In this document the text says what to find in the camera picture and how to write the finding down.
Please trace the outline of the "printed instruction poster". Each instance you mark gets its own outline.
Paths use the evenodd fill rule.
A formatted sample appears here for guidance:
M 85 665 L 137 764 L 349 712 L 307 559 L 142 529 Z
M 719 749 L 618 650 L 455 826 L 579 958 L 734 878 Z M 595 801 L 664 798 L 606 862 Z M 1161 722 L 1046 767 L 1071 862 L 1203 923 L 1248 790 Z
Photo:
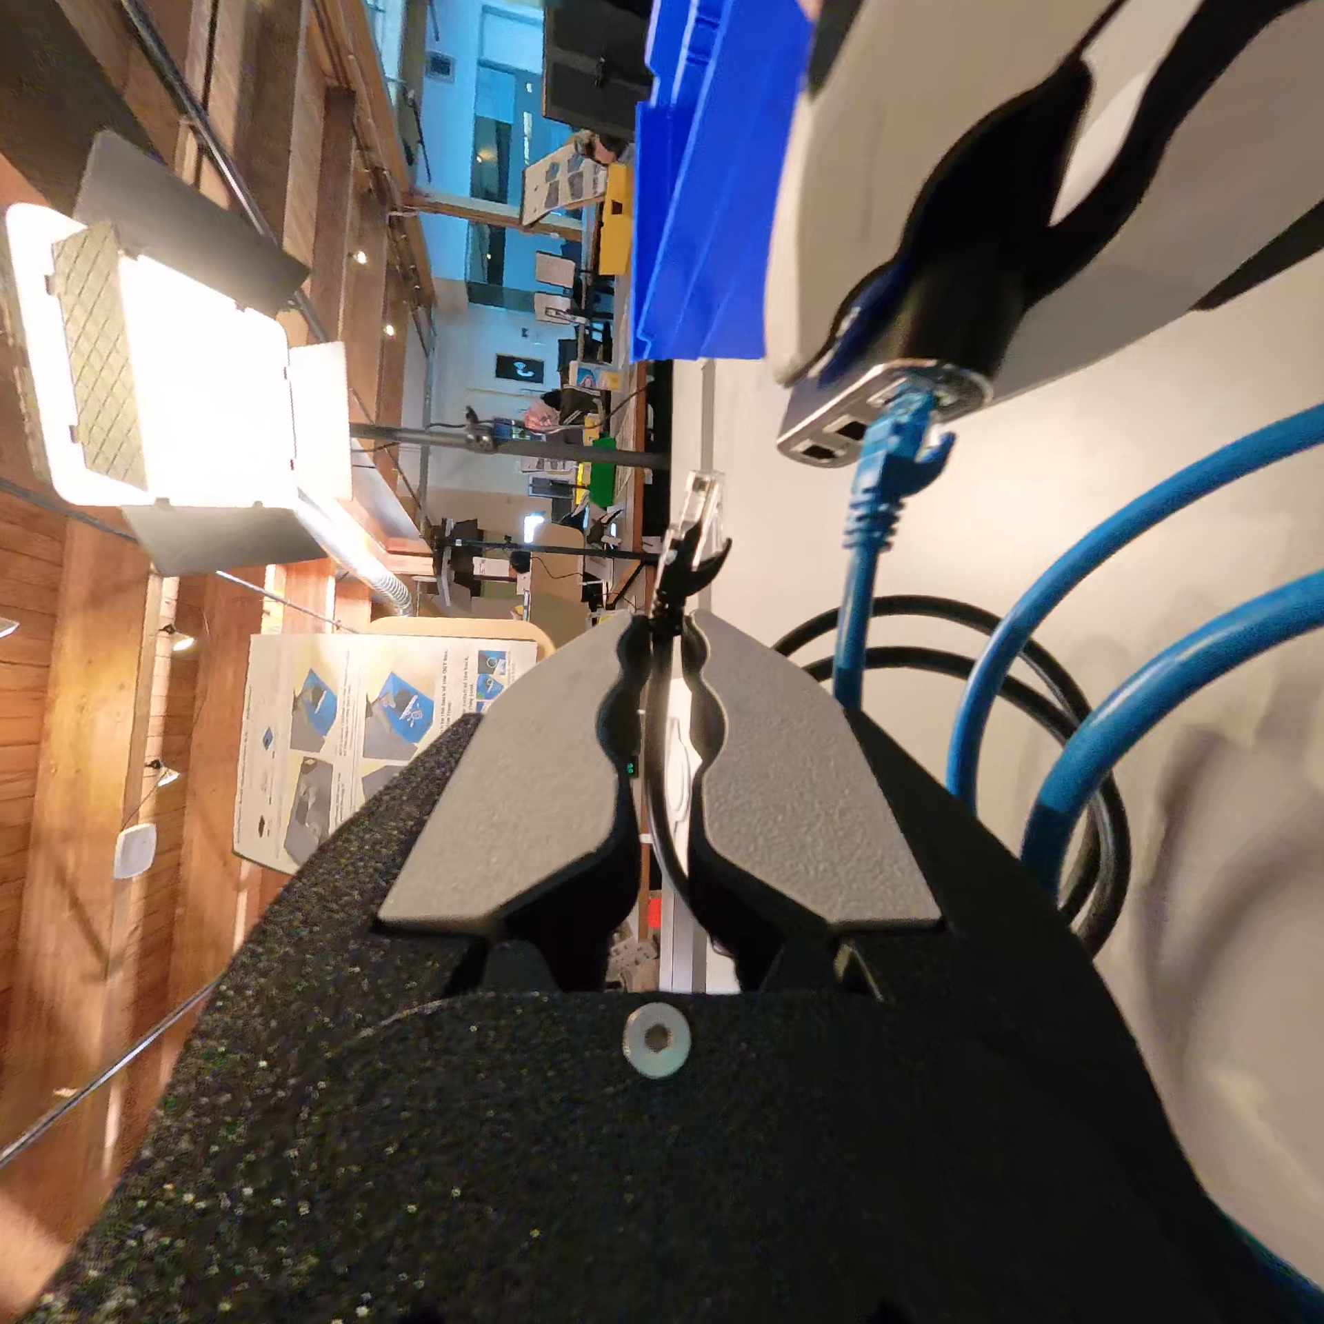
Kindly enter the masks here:
M 529 642 L 250 639 L 235 855 L 293 877 L 401 771 L 538 665 Z

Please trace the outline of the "studio softbox light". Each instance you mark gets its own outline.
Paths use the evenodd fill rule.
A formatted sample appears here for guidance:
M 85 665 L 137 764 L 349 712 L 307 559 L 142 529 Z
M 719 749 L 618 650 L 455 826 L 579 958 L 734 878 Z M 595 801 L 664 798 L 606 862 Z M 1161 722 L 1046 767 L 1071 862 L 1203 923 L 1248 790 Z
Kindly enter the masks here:
M 364 538 L 344 344 L 292 345 L 307 269 L 98 132 L 75 216 L 4 216 L 4 315 L 36 472 L 117 508 L 168 576 L 334 559 Z

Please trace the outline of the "white display board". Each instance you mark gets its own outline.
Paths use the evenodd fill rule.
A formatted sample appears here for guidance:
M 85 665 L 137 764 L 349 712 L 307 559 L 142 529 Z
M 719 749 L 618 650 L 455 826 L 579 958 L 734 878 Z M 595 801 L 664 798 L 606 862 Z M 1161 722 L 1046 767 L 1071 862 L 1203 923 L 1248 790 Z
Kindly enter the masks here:
M 595 159 L 594 143 L 575 136 L 554 154 L 522 170 L 520 227 L 533 231 L 560 212 L 606 200 L 610 164 Z

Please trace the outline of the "yellow plastic object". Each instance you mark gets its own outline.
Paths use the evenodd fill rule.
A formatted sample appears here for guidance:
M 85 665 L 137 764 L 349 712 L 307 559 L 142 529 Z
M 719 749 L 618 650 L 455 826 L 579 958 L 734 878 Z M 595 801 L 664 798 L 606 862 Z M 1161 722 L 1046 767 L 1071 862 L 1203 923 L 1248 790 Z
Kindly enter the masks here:
M 598 224 L 598 275 L 621 277 L 630 269 L 633 253 L 633 167 L 606 170 L 606 194 Z

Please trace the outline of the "black monitor box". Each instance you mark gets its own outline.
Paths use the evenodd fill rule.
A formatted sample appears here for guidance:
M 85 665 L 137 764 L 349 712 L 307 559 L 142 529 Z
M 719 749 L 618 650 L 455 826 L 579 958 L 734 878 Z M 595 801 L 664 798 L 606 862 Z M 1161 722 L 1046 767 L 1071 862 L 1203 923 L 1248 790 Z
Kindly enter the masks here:
M 652 3 L 545 3 L 545 121 L 598 139 L 633 143 Z

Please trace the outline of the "blue plastic bin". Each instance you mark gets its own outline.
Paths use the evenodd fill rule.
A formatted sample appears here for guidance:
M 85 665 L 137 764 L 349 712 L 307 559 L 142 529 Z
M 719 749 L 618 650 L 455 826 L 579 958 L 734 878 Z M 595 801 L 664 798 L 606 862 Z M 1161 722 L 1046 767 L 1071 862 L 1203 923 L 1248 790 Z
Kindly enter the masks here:
M 636 107 L 630 356 L 762 359 L 799 3 L 652 3 Z

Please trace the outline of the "printed poster board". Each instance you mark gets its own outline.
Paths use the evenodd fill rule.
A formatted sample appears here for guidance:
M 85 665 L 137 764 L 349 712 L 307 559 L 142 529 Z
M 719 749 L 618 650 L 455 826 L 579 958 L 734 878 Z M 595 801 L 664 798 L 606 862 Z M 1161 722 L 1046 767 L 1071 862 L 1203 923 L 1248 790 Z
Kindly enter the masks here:
M 379 618 L 363 635 L 368 636 L 425 636 L 425 639 L 495 639 L 529 642 L 538 661 L 554 655 L 554 642 L 531 621 L 471 621 L 471 618 Z

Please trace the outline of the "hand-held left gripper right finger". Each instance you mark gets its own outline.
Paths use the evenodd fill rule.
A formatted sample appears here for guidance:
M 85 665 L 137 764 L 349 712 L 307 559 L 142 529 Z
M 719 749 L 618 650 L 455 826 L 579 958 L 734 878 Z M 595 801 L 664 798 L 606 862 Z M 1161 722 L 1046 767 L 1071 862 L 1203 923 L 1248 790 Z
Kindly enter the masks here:
M 711 609 L 689 618 L 683 674 L 698 756 L 689 904 L 765 985 L 785 943 L 930 934 L 939 901 L 843 708 L 785 655 Z

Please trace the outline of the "silver flexible duct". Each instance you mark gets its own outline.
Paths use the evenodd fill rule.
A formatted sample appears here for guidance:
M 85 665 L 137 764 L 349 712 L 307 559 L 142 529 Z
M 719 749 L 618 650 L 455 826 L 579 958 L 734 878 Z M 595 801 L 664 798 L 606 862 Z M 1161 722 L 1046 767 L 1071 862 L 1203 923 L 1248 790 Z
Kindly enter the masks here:
M 397 618 L 414 614 L 412 587 L 406 587 L 401 574 L 389 571 L 384 550 L 352 511 L 297 491 L 293 514 L 321 552 L 372 593 L 372 602 L 389 606 Z

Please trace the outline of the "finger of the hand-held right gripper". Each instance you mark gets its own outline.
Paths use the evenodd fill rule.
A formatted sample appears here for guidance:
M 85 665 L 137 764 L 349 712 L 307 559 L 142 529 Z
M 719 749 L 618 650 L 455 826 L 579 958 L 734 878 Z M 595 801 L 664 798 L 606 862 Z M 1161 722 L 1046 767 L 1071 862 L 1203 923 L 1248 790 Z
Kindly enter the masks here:
M 1216 76 L 1120 234 L 1025 315 L 995 398 L 1033 393 L 1182 318 L 1320 202 L 1322 3 L 1297 3 Z
M 769 241 L 768 366 L 795 386 L 898 264 L 988 253 L 1022 318 L 1118 3 L 824 3 Z

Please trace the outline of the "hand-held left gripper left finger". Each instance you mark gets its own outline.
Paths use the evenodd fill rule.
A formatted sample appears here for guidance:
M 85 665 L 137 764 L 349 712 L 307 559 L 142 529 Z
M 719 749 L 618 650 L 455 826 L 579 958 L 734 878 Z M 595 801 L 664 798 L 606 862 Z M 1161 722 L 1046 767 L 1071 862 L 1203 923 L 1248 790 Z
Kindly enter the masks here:
M 610 618 L 507 689 L 379 909 L 389 934 L 526 941 L 560 987 L 601 987 L 640 901 L 630 761 L 651 624 Z

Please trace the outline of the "light stand pole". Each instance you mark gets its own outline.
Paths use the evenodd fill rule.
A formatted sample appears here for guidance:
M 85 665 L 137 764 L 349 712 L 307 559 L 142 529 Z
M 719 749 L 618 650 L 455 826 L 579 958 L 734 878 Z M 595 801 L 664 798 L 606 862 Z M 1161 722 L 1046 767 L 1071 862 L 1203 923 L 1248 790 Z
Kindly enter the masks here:
M 372 423 L 352 423 L 352 439 L 397 450 L 447 450 L 465 455 L 546 458 L 565 462 L 605 462 L 652 473 L 671 472 L 671 455 L 630 453 L 621 446 L 546 442 L 537 435 L 499 435 L 495 423 L 462 424 L 459 431 L 412 431 Z

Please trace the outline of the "black multi-port adapter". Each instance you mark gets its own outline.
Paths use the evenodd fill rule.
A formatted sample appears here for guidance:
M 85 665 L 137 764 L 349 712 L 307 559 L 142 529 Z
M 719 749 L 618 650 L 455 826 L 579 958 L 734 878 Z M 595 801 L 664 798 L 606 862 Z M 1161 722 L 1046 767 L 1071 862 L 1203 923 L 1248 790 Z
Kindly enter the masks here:
M 874 423 L 927 395 L 930 424 L 993 400 L 1022 318 L 1022 280 L 988 253 L 898 264 L 848 304 L 841 329 L 792 386 L 779 453 L 810 469 L 855 465 Z

